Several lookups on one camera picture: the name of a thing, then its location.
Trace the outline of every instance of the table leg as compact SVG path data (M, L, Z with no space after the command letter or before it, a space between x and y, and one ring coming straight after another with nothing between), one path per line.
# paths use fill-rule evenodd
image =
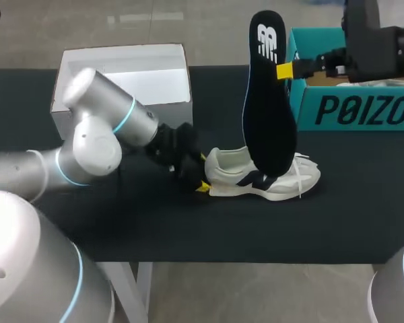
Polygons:
M153 273L152 262L140 262L137 270L136 285L141 295L142 303L148 313L149 293L151 291L151 279Z
M128 262L98 262L115 289L130 323L148 323L148 314Z

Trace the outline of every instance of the black insole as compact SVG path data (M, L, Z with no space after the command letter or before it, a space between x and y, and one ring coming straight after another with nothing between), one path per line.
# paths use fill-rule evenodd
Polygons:
M250 73L242 130L256 167L268 176L285 174L296 150L296 123L277 64L285 62L286 34L281 16L261 11L249 32Z

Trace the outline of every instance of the white sneaker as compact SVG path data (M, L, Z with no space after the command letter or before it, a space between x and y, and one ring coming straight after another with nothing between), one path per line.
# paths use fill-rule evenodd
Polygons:
M404 86L403 79L383 79L380 81L369 81L362 83L340 83L337 86L370 86L370 87L378 87L378 86Z
M301 196L321 177L317 164L308 156L295 153L289 172L279 178L262 174L250 158L247 147L237 150L211 150L205 161L205 175L211 183L211 196L257 194L270 201Z

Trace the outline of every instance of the cardboard box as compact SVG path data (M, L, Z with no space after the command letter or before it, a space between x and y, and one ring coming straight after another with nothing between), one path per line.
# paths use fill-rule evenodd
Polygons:
M85 67L103 73L134 96L160 122L177 127L193 123L189 69L181 44L112 46L65 50L57 76L51 114L62 139L73 127L63 92Z
M286 60L344 46L341 28L292 28ZM345 82L324 73L286 82L299 130L404 130L404 87L336 86Z

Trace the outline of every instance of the white robotic arm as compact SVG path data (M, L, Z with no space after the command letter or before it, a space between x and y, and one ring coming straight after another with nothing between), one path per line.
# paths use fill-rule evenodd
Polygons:
M0 153L0 190L33 201L47 190L88 186L121 162L121 145L149 145L158 119L138 101L93 69L69 84L64 103L75 128L62 147Z

